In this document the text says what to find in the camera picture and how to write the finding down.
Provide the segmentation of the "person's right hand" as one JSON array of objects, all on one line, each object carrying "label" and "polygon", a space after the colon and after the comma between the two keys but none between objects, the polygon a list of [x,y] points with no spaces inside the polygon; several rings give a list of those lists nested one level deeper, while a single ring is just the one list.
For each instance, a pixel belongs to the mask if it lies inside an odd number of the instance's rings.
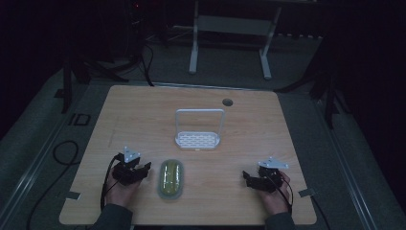
[{"label": "person's right hand", "polygon": [[281,172],[281,176],[283,183],[280,186],[279,191],[273,193],[258,191],[263,206],[270,216],[281,213],[290,213],[290,194],[288,192],[290,178],[284,172]]}]

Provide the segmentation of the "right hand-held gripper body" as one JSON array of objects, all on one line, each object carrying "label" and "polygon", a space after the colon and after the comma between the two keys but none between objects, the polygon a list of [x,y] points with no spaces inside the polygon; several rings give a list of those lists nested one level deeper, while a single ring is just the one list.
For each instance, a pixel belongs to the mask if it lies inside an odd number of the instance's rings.
[{"label": "right hand-held gripper body", "polygon": [[258,166],[258,190],[273,193],[282,186],[281,170],[289,168],[287,163],[283,163],[274,157],[269,157],[266,160],[259,161]]}]

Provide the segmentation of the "white metal stand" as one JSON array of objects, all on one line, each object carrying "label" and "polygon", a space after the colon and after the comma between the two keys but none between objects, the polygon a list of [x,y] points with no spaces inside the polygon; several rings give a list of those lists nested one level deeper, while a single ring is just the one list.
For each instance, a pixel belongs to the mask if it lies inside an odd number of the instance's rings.
[{"label": "white metal stand", "polygon": [[199,12],[199,0],[194,0],[193,27],[192,27],[192,51],[190,57],[189,73],[195,74],[198,63],[198,33],[216,32],[237,35],[262,35],[266,37],[266,42],[259,49],[259,60],[262,74],[266,80],[272,78],[268,61],[268,52],[275,34],[277,24],[282,12],[281,7],[277,7],[272,19],[248,19],[225,16],[205,15]]}]

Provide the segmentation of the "person's left hand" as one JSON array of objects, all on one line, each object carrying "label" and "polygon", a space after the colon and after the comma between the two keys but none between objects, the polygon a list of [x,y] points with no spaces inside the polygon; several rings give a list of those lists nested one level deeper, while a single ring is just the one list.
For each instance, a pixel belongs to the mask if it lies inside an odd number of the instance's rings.
[{"label": "person's left hand", "polygon": [[114,204],[131,210],[140,185],[141,182],[137,181],[124,186],[110,174],[107,179],[105,204]]}]

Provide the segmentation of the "green soap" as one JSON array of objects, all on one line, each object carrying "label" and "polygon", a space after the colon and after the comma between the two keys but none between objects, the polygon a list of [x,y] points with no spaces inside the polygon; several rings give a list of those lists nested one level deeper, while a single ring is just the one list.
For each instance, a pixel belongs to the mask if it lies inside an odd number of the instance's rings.
[{"label": "green soap", "polygon": [[164,161],[160,167],[158,195],[163,199],[177,199],[183,192],[184,167],[176,159]]}]

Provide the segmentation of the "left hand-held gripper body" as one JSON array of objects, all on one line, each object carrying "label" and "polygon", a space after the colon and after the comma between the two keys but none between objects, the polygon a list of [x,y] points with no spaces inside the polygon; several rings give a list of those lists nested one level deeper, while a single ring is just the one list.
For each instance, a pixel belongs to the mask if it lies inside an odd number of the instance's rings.
[{"label": "left hand-held gripper body", "polygon": [[119,163],[114,166],[113,177],[122,185],[127,186],[140,180],[136,167],[139,165],[141,154],[135,150],[124,147],[119,154]]}]

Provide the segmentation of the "black tripod stand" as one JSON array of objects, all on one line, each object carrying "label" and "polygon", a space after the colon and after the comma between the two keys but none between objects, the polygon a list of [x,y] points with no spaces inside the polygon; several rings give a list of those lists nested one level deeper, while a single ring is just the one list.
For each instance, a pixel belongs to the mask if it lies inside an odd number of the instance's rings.
[{"label": "black tripod stand", "polygon": [[117,75],[118,72],[123,71],[125,69],[129,69],[131,66],[135,65],[135,61],[130,61],[126,64],[107,68],[99,64],[97,61],[92,60],[86,56],[78,56],[78,57],[67,57],[63,63],[63,87],[58,89],[55,97],[61,98],[63,100],[63,106],[61,113],[65,114],[70,105],[72,104],[72,73],[75,71],[84,73],[84,68],[86,66],[90,66],[91,68],[100,72],[103,76],[113,81],[124,81],[127,82],[127,79],[119,77]]},{"label": "black tripod stand", "polygon": [[275,92],[288,93],[312,81],[313,86],[309,91],[309,96],[312,100],[321,100],[325,97],[324,120],[327,126],[333,129],[332,115],[335,110],[335,98],[337,97],[339,57],[340,54],[334,50],[334,46],[323,40],[306,67],[303,76],[285,87],[275,89]]}]

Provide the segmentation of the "white rack with handle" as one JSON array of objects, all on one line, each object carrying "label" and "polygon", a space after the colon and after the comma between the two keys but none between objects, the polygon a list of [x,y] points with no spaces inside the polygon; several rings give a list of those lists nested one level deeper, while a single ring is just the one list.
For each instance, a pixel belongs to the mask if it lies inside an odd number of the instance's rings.
[{"label": "white rack with handle", "polygon": [[[181,130],[179,119],[181,113],[219,113],[218,131],[191,131]],[[225,120],[225,111],[221,108],[181,108],[175,112],[175,143],[183,150],[214,150],[220,143],[221,129]]]}]

